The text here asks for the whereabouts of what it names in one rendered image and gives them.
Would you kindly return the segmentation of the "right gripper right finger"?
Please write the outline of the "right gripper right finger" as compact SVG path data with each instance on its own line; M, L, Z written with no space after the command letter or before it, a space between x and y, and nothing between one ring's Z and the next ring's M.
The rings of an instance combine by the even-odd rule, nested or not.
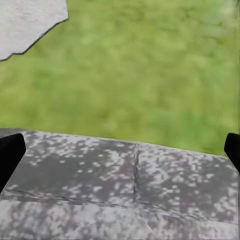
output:
M240 173L240 135L229 133L227 135L224 151Z

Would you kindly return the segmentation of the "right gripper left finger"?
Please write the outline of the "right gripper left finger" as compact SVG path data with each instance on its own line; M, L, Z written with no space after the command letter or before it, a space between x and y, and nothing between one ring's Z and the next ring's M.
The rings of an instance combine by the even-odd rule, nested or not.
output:
M0 138L0 193L26 152L21 133Z

